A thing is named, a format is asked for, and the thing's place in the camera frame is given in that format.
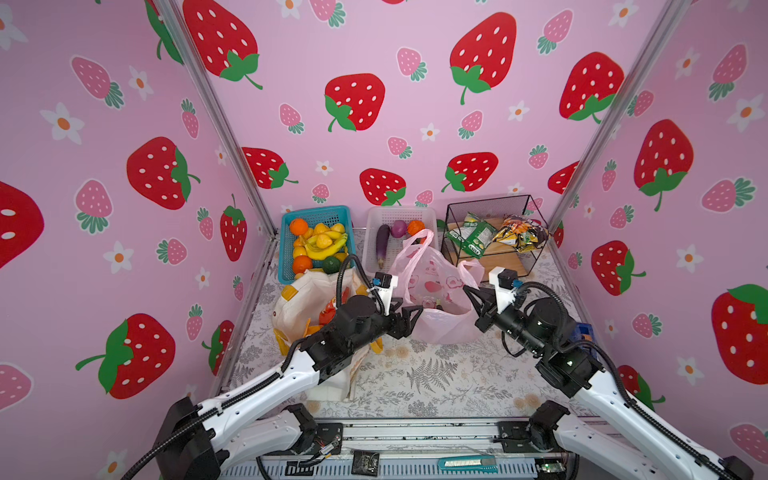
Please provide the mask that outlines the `pink plastic grocery bag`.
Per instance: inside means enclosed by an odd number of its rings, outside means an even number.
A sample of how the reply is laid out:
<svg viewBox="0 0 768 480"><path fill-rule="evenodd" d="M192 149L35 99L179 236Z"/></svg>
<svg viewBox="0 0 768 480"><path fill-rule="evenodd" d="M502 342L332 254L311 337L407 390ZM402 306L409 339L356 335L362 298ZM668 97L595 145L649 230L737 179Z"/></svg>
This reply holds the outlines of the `pink plastic grocery bag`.
<svg viewBox="0 0 768 480"><path fill-rule="evenodd" d="M423 229L403 242L403 248L386 269L398 278L394 295L406 306L423 312L411 337L428 344L464 344L476 341L478 315L463 288L477 288L485 268L475 259L454 265L431 246L434 232Z"/></svg>

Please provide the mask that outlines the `white canvas tote bag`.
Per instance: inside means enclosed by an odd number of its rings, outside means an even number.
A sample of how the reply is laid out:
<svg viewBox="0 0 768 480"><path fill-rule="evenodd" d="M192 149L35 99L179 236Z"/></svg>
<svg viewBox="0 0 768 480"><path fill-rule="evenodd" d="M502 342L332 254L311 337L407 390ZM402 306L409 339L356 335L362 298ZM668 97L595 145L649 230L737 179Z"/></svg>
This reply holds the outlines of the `white canvas tote bag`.
<svg viewBox="0 0 768 480"><path fill-rule="evenodd" d="M272 325L281 354L288 353L290 345L300 338L320 330L325 323L321 313L336 296L338 274L322 270L304 273L298 280L285 285L272 311ZM312 401L351 401L355 395L355 376L370 353L383 351L382 340L361 348L352 357L351 364L318 387L307 391Z"/></svg>

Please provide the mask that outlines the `red snack packet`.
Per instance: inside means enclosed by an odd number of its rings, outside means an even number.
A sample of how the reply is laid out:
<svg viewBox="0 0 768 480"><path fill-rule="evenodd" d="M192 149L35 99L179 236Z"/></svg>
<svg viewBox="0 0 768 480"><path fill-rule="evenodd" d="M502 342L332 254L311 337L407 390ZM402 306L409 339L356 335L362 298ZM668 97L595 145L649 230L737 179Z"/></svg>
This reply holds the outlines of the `red snack packet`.
<svg viewBox="0 0 768 480"><path fill-rule="evenodd" d="M334 319L336 311L336 302L334 300L329 301L318 316L318 324L320 326L328 325Z"/></svg>

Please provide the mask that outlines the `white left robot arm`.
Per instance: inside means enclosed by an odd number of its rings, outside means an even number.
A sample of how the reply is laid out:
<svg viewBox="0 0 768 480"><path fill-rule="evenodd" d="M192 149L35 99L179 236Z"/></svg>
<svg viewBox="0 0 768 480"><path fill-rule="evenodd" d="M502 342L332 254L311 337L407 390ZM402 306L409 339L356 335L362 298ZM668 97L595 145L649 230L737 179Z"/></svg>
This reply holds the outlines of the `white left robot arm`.
<svg viewBox="0 0 768 480"><path fill-rule="evenodd" d="M134 478L156 462L165 479L216 479L222 471L274 451L301 453L313 442L316 426L302 406L275 417L267 414L291 397L340 373L355 353L389 335L409 336L423 312L395 296L395 277L377 273L363 281L366 292L336 294L333 319L317 332L296 340L284 361L256 379L199 404L173 404L153 448L124 473Z"/></svg>

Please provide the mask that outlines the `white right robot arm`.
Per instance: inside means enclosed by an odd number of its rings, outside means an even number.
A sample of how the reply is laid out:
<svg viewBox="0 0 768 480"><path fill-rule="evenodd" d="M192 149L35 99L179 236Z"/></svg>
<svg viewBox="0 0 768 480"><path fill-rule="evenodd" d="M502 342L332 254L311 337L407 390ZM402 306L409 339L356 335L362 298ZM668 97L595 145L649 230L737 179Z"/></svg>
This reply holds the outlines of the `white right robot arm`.
<svg viewBox="0 0 768 480"><path fill-rule="evenodd" d="M527 436L539 451L560 447L622 479L751 479L751 467L736 456L703 447L648 408L625 388L609 355L590 340L575 340L576 321L562 299L539 282L521 282L501 267L487 288L464 286L481 332L492 327L504 342L531 354L553 388L611 425L616 440L582 421L568 407L547 401L530 417Z"/></svg>

